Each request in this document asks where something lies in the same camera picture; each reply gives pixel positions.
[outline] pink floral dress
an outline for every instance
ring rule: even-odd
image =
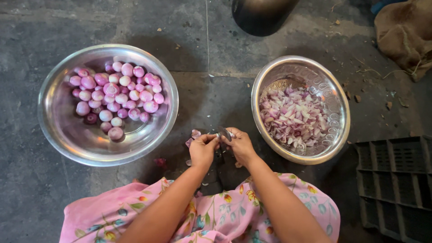
[[[293,174],[277,175],[337,242],[340,214],[333,200]],[[64,209],[60,242],[115,242],[172,183],[165,178],[152,185],[131,183],[69,204]],[[171,242],[279,242],[251,177],[235,190],[192,198],[179,225]]]

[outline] hand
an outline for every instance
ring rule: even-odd
[[[234,152],[237,162],[247,168],[248,163],[258,157],[254,147],[252,146],[249,135],[237,128],[227,128],[227,130],[233,133],[234,136],[232,137],[231,142],[228,141],[225,136],[222,136],[222,141],[228,145],[227,150],[232,150]]]
[[[204,168],[208,171],[213,162],[214,152],[219,149],[219,139],[216,134],[204,134],[191,143],[192,166]]]

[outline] gray floor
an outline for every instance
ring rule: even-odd
[[[365,1],[302,0],[282,29],[264,38],[235,25],[230,0],[2,0],[0,6],[2,242],[57,242],[63,209],[70,202],[133,178],[146,183],[161,176],[177,178],[187,168],[184,142],[190,131],[212,131],[217,125],[248,132],[273,170],[295,173],[328,193],[342,214],[340,242],[388,240],[361,226],[353,148],[347,145],[337,158],[318,166],[284,160],[259,135],[247,86],[252,87],[270,60],[287,54],[305,56],[323,64],[341,83],[348,82],[346,90],[352,95],[361,95],[360,103],[349,102],[349,141],[407,137],[410,131],[432,134],[431,115],[425,112],[432,105],[430,74],[412,83],[402,72],[385,80],[373,72],[356,72],[367,67],[381,74],[399,69],[372,42],[373,16]],[[169,137],[145,158],[92,168],[61,156],[48,143],[36,106],[41,83],[57,63],[77,50],[103,43],[134,45],[162,61],[178,86],[180,115]],[[390,91],[408,98],[410,107],[402,107]],[[387,101],[393,102],[390,111],[385,108]],[[167,159],[166,171],[153,163],[157,157]],[[227,160],[214,166],[212,173],[219,173],[223,189],[232,189],[248,172]],[[217,183],[209,186],[222,189]]]

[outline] person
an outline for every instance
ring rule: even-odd
[[[192,165],[175,181],[133,183],[64,209],[60,242],[337,242],[340,214],[323,192],[293,174],[274,173],[248,134],[227,128],[227,149],[251,174],[235,190],[195,196],[220,147],[216,134],[190,146]]]

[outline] stainless steel bowl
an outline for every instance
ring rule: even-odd
[[[111,141],[98,125],[87,125],[75,113],[79,100],[71,94],[69,78],[74,68],[83,66],[104,72],[107,61],[124,61],[159,75],[165,102],[149,122],[125,119],[125,136]],[[134,161],[155,149],[168,135],[178,112],[177,86],[167,68],[154,56],[129,45],[95,45],[77,51],[61,61],[42,84],[38,119],[43,133],[54,148],[66,157],[90,166],[115,166]]]
[[[260,102],[268,91],[282,90],[293,84],[308,86],[313,94],[324,101],[328,114],[328,130],[314,146],[305,150],[276,142],[266,131],[260,117]],[[300,56],[284,56],[273,60],[259,72],[251,96],[255,124],[264,140],[282,157],[299,164],[323,163],[335,156],[343,147],[349,133],[348,100],[336,78],[321,64]]]

